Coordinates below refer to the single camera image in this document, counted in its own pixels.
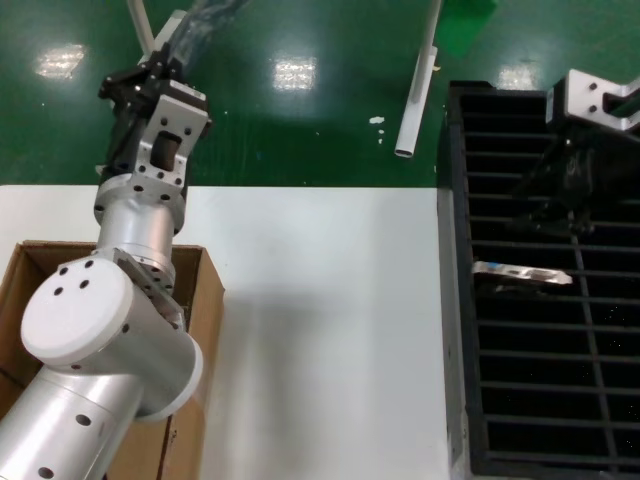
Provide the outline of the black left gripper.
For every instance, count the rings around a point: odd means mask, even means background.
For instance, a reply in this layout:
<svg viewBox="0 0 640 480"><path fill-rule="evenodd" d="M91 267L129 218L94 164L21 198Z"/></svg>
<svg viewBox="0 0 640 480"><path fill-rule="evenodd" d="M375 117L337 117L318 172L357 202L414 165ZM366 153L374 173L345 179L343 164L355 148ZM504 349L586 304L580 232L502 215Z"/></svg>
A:
<svg viewBox="0 0 640 480"><path fill-rule="evenodd" d="M183 81L183 65L171 56L171 46L165 42L154 50L148 64L108 74L98 91L100 99L109 99L115 117L106 158L100 174L131 173L136 164L140 130L140 98L149 96L145 87L151 76L157 79Z"/></svg>

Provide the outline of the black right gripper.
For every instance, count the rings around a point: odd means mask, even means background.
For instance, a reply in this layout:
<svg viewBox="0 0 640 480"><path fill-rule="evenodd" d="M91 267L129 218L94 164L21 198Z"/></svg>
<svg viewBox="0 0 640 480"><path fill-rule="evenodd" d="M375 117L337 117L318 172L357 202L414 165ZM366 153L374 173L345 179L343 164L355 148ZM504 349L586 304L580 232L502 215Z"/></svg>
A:
<svg viewBox="0 0 640 480"><path fill-rule="evenodd" d="M516 198L552 196L509 227L544 235L590 235L587 207L601 208L631 196L631 136L573 131L557 141L513 190Z"/></svg>

